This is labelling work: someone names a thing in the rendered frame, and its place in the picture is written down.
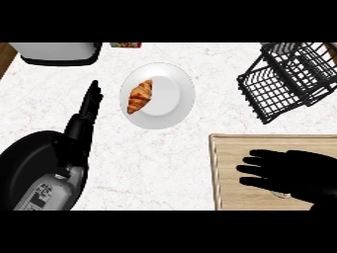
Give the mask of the black frying pan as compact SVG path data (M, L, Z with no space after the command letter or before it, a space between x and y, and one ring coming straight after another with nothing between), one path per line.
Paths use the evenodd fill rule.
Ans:
M54 138L60 132L45 130L17 140L0 154L0 211L14 211L32 184L47 174L69 177L69 167L58 166Z

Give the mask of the white plate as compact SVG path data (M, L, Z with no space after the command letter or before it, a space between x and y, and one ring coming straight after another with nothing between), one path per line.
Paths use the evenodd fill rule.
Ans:
M128 114L129 97L138 85L153 80L153 97L147 106ZM128 76L120 89L120 108L128 120L141 128L175 126L190 114L196 99L191 79L186 71L163 62L141 66Z

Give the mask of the white appliance with black base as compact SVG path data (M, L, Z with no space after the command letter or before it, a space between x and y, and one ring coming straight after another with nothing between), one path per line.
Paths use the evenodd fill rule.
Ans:
M42 66L91 65L100 55L101 42L11 42L29 64Z

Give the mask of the pale wooden tray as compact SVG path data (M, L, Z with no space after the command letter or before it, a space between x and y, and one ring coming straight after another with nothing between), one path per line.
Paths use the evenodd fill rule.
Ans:
M236 167L252 149L304 150L337 158L337 134L209 135L214 200L218 211L308 211L311 203L282 199L271 191L240 184L246 177Z

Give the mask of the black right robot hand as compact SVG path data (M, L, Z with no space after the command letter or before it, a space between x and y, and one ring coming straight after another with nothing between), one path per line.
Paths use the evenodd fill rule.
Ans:
M254 149L237 166L240 183L313 203L314 211L337 211L337 158L320 153Z

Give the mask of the colourful box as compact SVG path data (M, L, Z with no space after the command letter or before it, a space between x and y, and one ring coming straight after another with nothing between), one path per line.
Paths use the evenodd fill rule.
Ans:
M123 48L141 48L143 43L141 42L112 42L112 47L123 47Z

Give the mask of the brown croissant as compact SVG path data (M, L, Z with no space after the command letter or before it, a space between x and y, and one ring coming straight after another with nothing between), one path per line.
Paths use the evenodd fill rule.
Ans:
M146 80L138 87L132 90L129 96L128 114L132 115L150 103L153 98L153 84L152 79Z

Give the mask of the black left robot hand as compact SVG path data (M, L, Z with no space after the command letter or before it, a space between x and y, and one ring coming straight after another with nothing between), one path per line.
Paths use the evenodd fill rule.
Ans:
M72 116L64 133L52 141L60 167L88 166L94 125L103 98L98 81L94 80L83 97L79 113Z

